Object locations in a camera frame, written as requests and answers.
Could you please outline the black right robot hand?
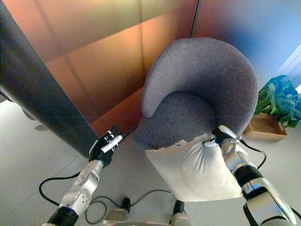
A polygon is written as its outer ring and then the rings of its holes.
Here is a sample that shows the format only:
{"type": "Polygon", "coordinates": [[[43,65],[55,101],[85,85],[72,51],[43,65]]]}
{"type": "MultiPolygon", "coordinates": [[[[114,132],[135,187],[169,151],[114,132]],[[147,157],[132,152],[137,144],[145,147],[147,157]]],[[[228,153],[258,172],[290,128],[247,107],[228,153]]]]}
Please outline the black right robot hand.
{"type": "Polygon", "coordinates": [[[213,137],[209,141],[203,143],[205,147],[212,147],[215,145],[222,147],[222,142],[225,139],[235,139],[237,137],[237,135],[231,129],[224,125],[220,125],[217,128],[215,128],[211,132],[211,134],[213,137]]]}

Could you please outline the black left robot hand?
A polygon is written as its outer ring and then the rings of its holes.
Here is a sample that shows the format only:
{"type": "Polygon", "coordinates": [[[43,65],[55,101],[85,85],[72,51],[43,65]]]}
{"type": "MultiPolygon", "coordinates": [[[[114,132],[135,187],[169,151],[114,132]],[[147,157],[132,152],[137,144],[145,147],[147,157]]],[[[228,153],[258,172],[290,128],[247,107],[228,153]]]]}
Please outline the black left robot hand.
{"type": "Polygon", "coordinates": [[[98,160],[103,167],[107,167],[112,159],[119,142],[124,138],[117,125],[108,130],[104,136],[96,140],[89,150],[89,161],[98,160]]]}

